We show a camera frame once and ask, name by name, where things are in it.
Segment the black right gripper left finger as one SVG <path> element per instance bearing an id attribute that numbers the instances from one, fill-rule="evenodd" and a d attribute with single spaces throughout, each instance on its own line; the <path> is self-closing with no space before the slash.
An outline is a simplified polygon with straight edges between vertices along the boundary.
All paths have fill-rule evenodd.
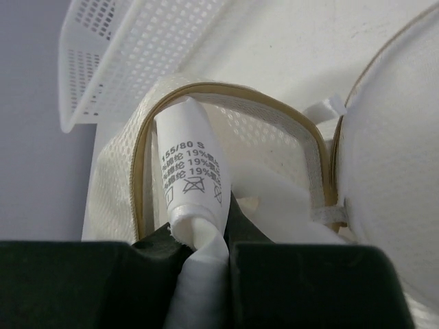
<path id="1" fill-rule="evenodd" d="M 163 226 L 136 243 L 4 241 L 2 328 L 162 328 L 191 250 Z"/>

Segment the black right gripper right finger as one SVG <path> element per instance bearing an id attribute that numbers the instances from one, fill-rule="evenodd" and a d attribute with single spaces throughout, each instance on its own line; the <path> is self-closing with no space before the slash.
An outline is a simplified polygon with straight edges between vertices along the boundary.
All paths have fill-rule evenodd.
<path id="1" fill-rule="evenodd" d="M 413 328 L 396 271 L 378 248 L 271 241 L 231 199 L 229 328 Z"/>

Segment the white bra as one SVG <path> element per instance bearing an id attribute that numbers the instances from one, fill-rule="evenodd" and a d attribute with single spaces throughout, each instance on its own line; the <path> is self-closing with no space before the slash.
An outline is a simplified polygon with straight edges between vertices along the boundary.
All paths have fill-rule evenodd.
<path id="1" fill-rule="evenodd" d="M 244 163 L 227 165 L 206 110 L 181 97 L 155 117 L 158 152 L 171 162 L 163 191 L 171 235 L 192 255 L 180 272 L 164 326 L 220 328 L 226 320 L 229 251 L 224 239 L 230 197 L 256 196 L 252 222 L 276 242 L 339 244 L 312 220 L 309 191 L 281 175 Z"/>

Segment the white mesh laundry bag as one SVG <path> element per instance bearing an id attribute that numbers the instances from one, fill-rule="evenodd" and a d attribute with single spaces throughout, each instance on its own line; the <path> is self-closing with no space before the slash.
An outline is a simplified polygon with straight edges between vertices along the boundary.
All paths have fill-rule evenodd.
<path id="1" fill-rule="evenodd" d="M 438 327 L 438 5 L 377 52 L 346 101 L 304 112 L 259 91 L 162 78 L 97 158 L 89 220 L 100 240 L 134 243 L 169 222 L 155 117 L 181 97 L 206 110 L 227 165 L 269 169 L 309 191 L 312 220 L 396 268 L 417 328 Z"/>

